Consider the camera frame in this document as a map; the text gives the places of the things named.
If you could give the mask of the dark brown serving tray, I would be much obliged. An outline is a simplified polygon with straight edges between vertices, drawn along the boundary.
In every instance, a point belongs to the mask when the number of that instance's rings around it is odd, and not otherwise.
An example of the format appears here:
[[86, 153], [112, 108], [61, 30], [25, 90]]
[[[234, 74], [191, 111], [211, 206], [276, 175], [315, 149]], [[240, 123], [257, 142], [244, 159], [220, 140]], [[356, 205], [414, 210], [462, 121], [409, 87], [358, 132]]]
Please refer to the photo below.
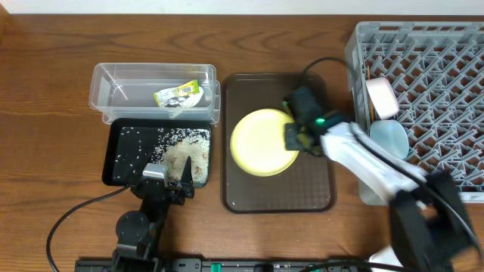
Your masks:
[[299, 73], [235, 73], [222, 83], [222, 204], [235, 214], [324, 212], [337, 200], [334, 164], [300, 153], [286, 170], [256, 177], [233, 160], [230, 137], [245, 115], [260, 109], [283, 110], [283, 99]]

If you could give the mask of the white pink bowl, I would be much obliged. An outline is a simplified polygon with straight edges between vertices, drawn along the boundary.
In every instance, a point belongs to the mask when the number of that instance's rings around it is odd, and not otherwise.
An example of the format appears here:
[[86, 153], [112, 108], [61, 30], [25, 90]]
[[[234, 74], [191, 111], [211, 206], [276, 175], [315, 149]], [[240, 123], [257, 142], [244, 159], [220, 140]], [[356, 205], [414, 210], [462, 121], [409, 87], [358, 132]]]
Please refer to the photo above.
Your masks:
[[369, 79], [365, 84], [374, 109], [381, 119], [390, 119], [397, 114], [399, 103], [385, 77]]

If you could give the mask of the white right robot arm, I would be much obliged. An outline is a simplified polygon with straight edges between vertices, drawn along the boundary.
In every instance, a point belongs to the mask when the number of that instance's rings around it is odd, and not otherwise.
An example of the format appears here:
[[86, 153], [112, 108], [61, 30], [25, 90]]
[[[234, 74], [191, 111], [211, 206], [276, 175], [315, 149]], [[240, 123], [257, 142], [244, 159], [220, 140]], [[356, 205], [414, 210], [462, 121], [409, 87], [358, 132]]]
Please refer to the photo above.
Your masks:
[[434, 175], [392, 156], [338, 112], [288, 110], [288, 150], [337, 162], [364, 182], [388, 207], [390, 244], [373, 261], [354, 267], [386, 271], [443, 271], [467, 249], [482, 252], [448, 172]]

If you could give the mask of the blue bowl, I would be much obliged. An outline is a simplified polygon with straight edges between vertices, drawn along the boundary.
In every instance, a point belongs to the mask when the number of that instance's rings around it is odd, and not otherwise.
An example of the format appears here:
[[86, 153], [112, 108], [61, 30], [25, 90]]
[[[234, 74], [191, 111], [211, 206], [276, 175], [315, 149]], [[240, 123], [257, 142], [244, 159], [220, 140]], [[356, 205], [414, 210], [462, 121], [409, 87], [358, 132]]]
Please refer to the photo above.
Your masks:
[[399, 159], [405, 159], [409, 152], [408, 136], [404, 127], [396, 120], [380, 120], [372, 123], [370, 138], [383, 149]]

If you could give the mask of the grey dishwasher rack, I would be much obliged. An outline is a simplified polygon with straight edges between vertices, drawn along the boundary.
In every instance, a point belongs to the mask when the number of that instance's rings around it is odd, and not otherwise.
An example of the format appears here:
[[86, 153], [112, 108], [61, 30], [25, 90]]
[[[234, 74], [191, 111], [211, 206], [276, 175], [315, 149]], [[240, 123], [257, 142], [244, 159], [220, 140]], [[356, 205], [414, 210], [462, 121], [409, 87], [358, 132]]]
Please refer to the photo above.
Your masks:
[[461, 198], [483, 202], [483, 24], [360, 22], [345, 49], [355, 121], [370, 129], [366, 66], [395, 92], [406, 161], [452, 174]]

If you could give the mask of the yellow plate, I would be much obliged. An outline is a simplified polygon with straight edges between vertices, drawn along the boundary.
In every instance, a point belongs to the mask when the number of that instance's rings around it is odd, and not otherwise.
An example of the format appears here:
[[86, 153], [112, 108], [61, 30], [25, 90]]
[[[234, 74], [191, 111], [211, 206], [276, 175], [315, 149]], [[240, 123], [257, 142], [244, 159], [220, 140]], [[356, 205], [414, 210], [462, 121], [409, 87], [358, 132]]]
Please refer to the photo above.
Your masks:
[[230, 138], [235, 163], [246, 173], [258, 177], [286, 170], [299, 155], [297, 150], [285, 147], [284, 126], [291, 122], [292, 117], [275, 109], [256, 110], [243, 117]]

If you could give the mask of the rice food scraps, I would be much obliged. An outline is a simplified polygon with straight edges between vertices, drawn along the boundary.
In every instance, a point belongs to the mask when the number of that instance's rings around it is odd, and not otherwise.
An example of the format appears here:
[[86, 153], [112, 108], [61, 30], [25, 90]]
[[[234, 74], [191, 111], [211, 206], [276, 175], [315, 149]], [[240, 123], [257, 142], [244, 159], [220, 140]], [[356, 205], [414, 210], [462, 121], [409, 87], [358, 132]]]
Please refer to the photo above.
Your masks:
[[204, 128], [124, 127], [113, 163], [113, 181], [123, 181], [146, 157], [167, 167], [166, 185], [178, 187], [187, 158], [191, 157], [194, 187], [208, 181], [211, 131]]

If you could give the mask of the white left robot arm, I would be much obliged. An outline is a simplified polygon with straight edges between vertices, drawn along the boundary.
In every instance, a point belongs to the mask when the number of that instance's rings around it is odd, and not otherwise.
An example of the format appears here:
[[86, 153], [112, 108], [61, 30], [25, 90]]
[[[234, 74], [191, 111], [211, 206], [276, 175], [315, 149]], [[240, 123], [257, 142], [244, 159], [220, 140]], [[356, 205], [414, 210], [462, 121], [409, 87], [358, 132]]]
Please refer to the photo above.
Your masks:
[[141, 200], [141, 206], [122, 215], [116, 223], [117, 244], [112, 271], [171, 269], [171, 265], [164, 264], [157, 255], [158, 244], [169, 207], [182, 206], [186, 199], [194, 197], [191, 158], [186, 159], [180, 187], [167, 187], [165, 176], [166, 170], [148, 159], [126, 175], [126, 184]]

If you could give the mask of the yellow green snack wrapper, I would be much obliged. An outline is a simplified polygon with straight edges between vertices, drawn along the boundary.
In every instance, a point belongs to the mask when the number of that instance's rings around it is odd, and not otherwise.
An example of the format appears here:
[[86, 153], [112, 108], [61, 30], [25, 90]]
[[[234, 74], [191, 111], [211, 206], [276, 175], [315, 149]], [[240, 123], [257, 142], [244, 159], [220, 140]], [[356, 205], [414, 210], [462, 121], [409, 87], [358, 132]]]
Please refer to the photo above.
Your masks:
[[193, 80], [174, 88], [166, 88], [154, 93], [154, 100], [158, 107], [171, 107], [172, 100], [176, 97], [185, 96], [198, 92], [198, 81]]

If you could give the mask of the clear plastic bin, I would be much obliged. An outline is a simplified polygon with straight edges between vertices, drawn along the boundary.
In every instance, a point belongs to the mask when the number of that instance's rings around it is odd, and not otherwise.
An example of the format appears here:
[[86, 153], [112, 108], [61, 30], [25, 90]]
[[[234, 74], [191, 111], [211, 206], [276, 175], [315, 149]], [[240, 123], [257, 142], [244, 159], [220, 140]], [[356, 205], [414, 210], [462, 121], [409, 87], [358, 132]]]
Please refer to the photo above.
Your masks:
[[[160, 107], [155, 94], [197, 81], [201, 98], [192, 107]], [[221, 109], [216, 68], [199, 63], [100, 63], [96, 65], [89, 106], [107, 124], [119, 118], [196, 120], [216, 124]]]

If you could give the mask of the black plastic tray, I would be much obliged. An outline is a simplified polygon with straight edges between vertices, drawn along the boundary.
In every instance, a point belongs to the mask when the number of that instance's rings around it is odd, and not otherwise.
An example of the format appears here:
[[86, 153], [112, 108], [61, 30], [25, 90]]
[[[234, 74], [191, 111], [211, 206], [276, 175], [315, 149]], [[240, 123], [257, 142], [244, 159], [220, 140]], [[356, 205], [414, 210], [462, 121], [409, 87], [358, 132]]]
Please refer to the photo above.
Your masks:
[[212, 128], [203, 121], [117, 119], [110, 126], [102, 181], [124, 186], [126, 176], [145, 159], [167, 168], [166, 183], [180, 184], [187, 158], [191, 158], [194, 186], [208, 181]]

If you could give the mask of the wooden chopstick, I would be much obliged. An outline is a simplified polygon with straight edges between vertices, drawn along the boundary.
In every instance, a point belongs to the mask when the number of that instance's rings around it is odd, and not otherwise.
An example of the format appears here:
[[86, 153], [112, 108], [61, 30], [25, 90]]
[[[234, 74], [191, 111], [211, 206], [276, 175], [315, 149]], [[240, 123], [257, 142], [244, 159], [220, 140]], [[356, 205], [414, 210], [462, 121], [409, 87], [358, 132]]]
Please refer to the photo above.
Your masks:
[[[367, 76], [367, 79], [366, 79], [366, 82], [369, 82], [369, 80], [371, 79], [371, 68], [370, 66], [366, 66], [366, 76]], [[369, 111], [370, 111], [370, 124], [372, 124], [375, 120], [375, 112], [374, 112], [374, 105], [373, 105], [373, 102], [370, 98], [370, 95], [369, 95], [369, 87], [367, 87], [367, 91], [368, 91], [368, 97], [369, 97]]]

